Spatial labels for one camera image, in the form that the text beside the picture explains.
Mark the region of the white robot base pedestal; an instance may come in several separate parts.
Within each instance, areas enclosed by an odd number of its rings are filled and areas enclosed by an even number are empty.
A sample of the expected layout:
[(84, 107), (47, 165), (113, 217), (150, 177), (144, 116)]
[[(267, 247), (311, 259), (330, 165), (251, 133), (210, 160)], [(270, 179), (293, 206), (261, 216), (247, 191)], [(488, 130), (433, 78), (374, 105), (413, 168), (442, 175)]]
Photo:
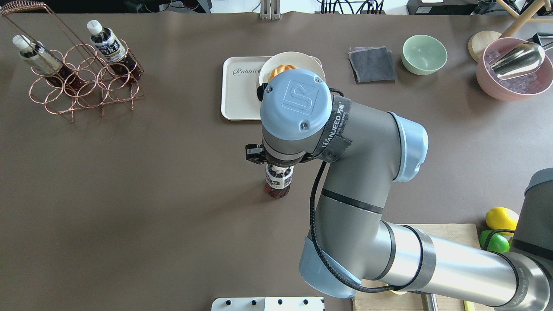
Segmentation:
[(323, 297), (233, 297), (216, 298), (212, 311), (325, 311)]

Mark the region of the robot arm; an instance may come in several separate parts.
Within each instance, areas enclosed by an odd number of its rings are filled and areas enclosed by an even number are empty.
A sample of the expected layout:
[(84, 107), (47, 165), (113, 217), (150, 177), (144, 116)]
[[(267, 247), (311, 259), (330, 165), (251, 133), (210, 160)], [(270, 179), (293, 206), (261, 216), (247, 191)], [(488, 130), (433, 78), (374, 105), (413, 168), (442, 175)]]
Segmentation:
[(488, 305), (497, 311), (552, 309), (552, 169), (525, 190), (510, 252), (499, 254), (381, 219), (393, 182), (413, 179), (428, 136), (416, 122), (332, 94), (305, 69), (257, 89), (263, 143), (246, 158), (292, 167), (322, 160), (310, 197), (310, 232), (300, 273), (338, 297), (407, 291)]

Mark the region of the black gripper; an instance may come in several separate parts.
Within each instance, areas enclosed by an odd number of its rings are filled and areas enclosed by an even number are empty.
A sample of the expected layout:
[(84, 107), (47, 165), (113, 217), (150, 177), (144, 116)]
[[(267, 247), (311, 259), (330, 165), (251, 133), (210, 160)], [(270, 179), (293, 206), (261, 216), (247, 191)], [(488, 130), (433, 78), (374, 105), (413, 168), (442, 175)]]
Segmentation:
[(262, 142), (245, 146), (246, 159), (291, 167), (311, 157), (318, 145), (318, 83), (264, 83), (256, 95)]

